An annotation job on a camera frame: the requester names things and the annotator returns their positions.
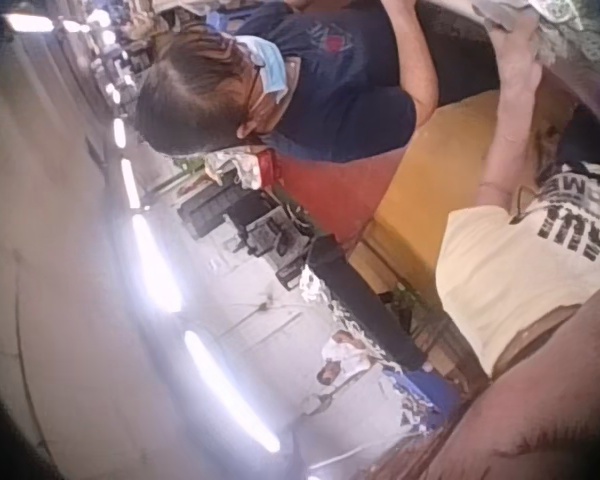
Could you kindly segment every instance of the belt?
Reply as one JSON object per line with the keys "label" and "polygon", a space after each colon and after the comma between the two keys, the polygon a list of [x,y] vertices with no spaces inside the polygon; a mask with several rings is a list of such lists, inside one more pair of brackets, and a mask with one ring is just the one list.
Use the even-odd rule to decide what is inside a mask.
{"label": "belt", "polygon": [[529,358],[549,341],[553,333],[580,308],[580,305],[558,307],[524,330],[519,331],[493,366],[491,378],[497,379],[522,360]]}

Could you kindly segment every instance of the white shirt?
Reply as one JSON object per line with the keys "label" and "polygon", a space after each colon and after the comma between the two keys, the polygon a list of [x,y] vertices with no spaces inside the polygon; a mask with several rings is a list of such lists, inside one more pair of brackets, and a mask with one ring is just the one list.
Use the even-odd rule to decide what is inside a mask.
{"label": "white shirt", "polygon": [[600,290],[600,184],[565,166],[520,216],[451,213],[436,276],[444,309],[491,374],[518,332]]}
{"label": "white shirt", "polygon": [[322,358],[325,362],[340,362],[340,375],[334,382],[336,385],[371,368],[366,349],[356,348],[350,343],[338,343],[333,338],[322,347]]}

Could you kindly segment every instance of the man in white shirt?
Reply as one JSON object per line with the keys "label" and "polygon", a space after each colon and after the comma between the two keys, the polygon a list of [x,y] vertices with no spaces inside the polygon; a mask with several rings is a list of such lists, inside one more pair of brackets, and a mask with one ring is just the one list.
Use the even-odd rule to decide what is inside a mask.
{"label": "man in white shirt", "polygon": [[353,338],[349,332],[338,330],[322,348],[325,366],[318,372],[322,385],[342,385],[351,377],[366,372],[377,361],[369,355],[364,342]]}

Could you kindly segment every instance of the blue face mask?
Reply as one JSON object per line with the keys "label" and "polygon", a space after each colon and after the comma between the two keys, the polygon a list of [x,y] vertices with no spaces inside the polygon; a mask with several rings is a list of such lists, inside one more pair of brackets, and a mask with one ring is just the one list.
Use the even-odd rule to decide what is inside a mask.
{"label": "blue face mask", "polygon": [[280,103],[289,89],[287,70],[278,47],[267,40],[251,35],[238,35],[235,38],[249,49],[254,62],[260,67],[263,96],[275,93],[276,103]]}

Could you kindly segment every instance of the fluorescent light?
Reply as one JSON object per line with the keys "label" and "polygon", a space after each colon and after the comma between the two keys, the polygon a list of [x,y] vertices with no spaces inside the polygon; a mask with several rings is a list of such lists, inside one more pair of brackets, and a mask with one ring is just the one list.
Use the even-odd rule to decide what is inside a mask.
{"label": "fluorescent light", "polygon": [[147,220],[142,215],[136,214],[132,218],[132,223],[140,253],[144,283],[149,296],[166,312],[179,312],[182,309],[180,289],[160,254]]}
{"label": "fluorescent light", "polygon": [[227,379],[213,356],[194,332],[184,334],[187,350],[193,357],[202,379],[229,411],[233,419],[268,452],[280,451],[280,440],[260,420],[242,395]]}
{"label": "fluorescent light", "polygon": [[53,22],[47,17],[8,13],[4,18],[16,32],[50,32],[53,30]]}
{"label": "fluorescent light", "polygon": [[116,141],[118,148],[124,148],[127,146],[127,133],[124,129],[124,122],[120,118],[116,118],[113,121],[113,138]]}
{"label": "fluorescent light", "polygon": [[104,43],[105,45],[113,45],[114,43],[116,43],[116,34],[113,33],[111,30],[104,30],[101,33],[101,38],[102,43]]}
{"label": "fluorescent light", "polygon": [[62,26],[69,33],[78,33],[82,29],[82,25],[73,20],[63,20]]}
{"label": "fluorescent light", "polygon": [[136,179],[133,175],[131,162],[126,158],[123,158],[120,162],[120,167],[122,168],[124,188],[127,191],[127,198],[129,199],[129,207],[140,208],[140,196],[138,195],[138,187],[136,186]]}
{"label": "fluorescent light", "polygon": [[109,25],[111,25],[111,17],[109,16],[109,13],[106,10],[96,8],[87,17],[87,22],[98,22],[102,28],[107,28]]}

